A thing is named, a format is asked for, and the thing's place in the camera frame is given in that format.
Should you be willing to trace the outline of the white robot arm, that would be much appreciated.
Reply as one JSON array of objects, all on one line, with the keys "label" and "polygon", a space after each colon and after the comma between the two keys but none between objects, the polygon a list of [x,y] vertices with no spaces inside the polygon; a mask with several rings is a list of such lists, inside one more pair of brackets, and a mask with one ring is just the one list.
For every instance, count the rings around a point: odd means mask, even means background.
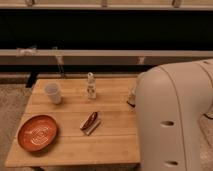
[{"label": "white robot arm", "polygon": [[142,72],[134,95],[140,171],[201,171],[198,120],[213,112],[213,59]]}]

